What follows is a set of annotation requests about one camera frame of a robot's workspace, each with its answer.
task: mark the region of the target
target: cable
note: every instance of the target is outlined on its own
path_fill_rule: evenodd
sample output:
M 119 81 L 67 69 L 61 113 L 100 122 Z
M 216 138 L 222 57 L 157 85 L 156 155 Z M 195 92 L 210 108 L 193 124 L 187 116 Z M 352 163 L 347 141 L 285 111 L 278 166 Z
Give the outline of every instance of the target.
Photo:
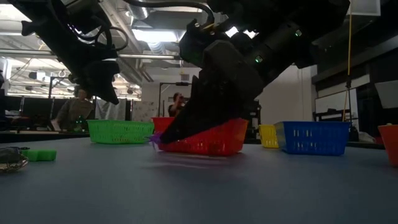
M 70 29 L 72 30 L 72 32 L 73 32 L 77 37 L 79 37 L 80 39 L 85 40 L 85 41 L 93 41 L 93 40 L 97 39 L 97 38 L 101 35 L 101 33 L 103 32 L 103 31 L 102 31 L 102 26 L 101 26 L 101 28 L 99 28 L 98 33 L 97 33 L 96 35 L 94 35 L 94 36 L 85 36 L 85 35 L 79 34 L 79 33 L 76 31 L 76 27 L 75 27 L 75 26 L 71 26 Z
M 99 32 L 96 35 L 97 38 L 95 39 L 95 45 L 98 44 L 98 38 L 104 32 L 105 33 L 105 37 L 106 37 L 106 48 L 107 49 L 111 49 L 112 48 L 112 34 L 111 34 L 110 26 L 107 25 L 107 23 L 105 21 L 103 21 L 102 19 L 100 19 L 99 17 L 93 16 L 92 18 L 99 25 L 101 25 L 101 29 L 99 30 Z
M 200 4 L 197 2 L 177 2 L 177 1 L 171 1 L 171 2 L 140 2 L 137 0 L 123 0 L 128 4 L 132 4 L 133 6 L 139 6 L 139 7 L 152 7 L 152 8 L 156 8 L 156 7 L 194 7 L 197 9 L 201 9 L 203 11 L 205 11 L 207 13 L 207 21 L 204 24 L 204 26 L 208 26 L 212 23 L 214 23 L 215 19 L 214 19 L 214 15 L 213 15 L 213 11 L 205 6 L 204 4 Z
M 126 41 L 124 41 L 124 44 L 121 47 L 116 48 L 115 50 L 120 51 L 120 50 L 125 49 L 129 45 L 129 37 L 127 36 L 126 31 L 124 31 L 123 29 L 118 28 L 118 27 L 110 27 L 109 29 L 120 31 L 126 37 Z
M 39 50 L 42 50 L 42 48 L 45 46 L 45 43 L 43 42 L 42 45 L 40 45 Z M 15 74 L 13 74 L 10 77 L 10 82 L 15 81 L 19 78 L 19 76 L 17 76 L 17 78 L 15 80 L 11 80 L 14 76 L 18 75 L 22 70 L 23 72 L 25 72 L 27 70 L 27 67 L 30 65 L 30 63 L 32 62 L 33 58 L 30 58 L 22 67 L 21 69 L 19 69 Z

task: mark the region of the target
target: yellow basket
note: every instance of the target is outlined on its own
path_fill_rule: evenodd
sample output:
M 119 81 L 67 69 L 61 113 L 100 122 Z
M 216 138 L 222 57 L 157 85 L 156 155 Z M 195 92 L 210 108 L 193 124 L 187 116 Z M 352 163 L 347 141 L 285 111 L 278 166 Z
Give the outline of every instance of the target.
M 278 149 L 278 140 L 274 125 L 260 125 L 261 144 L 266 148 Z

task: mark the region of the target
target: person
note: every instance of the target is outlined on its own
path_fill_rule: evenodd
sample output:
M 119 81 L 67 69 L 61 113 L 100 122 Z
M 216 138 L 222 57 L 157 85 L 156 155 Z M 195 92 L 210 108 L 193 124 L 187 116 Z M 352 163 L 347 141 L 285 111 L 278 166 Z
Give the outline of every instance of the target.
M 169 106 L 169 116 L 175 117 L 177 116 L 183 108 L 183 104 L 185 103 L 185 98 L 181 93 L 174 93 L 173 96 L 174 104 Z
M 77 121 L 81 117 L 87 119 L 94 109 L 93 104 L 88 101 L 91 99 L 91 95 L 82 89 L 80 86 L 75 87 L 74 99 L 68 100 L 58 112 L 55 120 L 52 121 L 54 129 L 59 131 L 62 129 L 71 130 L 73 129 L 73 122 Z
M 2 70 L 0 70 L 0 89 L 1 89 L 1 87 L 2 87 L 2 85 L 4 84 L 4 77 L 3 77 L 3 75 L 2 75 Z

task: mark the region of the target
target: blue basket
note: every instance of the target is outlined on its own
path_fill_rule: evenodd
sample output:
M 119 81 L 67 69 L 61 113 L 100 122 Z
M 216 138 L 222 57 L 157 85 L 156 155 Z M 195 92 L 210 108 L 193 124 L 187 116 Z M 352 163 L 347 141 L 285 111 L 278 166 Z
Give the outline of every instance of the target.
M 289 154 L 344 154 L 349 122 L 285 121 L 275 124 L 279 147 Z

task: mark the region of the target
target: green toy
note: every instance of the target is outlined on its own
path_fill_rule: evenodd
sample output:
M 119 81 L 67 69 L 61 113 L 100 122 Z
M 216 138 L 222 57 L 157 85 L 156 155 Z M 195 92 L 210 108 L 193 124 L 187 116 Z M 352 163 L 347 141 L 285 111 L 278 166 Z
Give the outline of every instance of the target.
M 54 161 L 57 152 L 55 150 L 22 150 L 22 155 L 31 162 Z

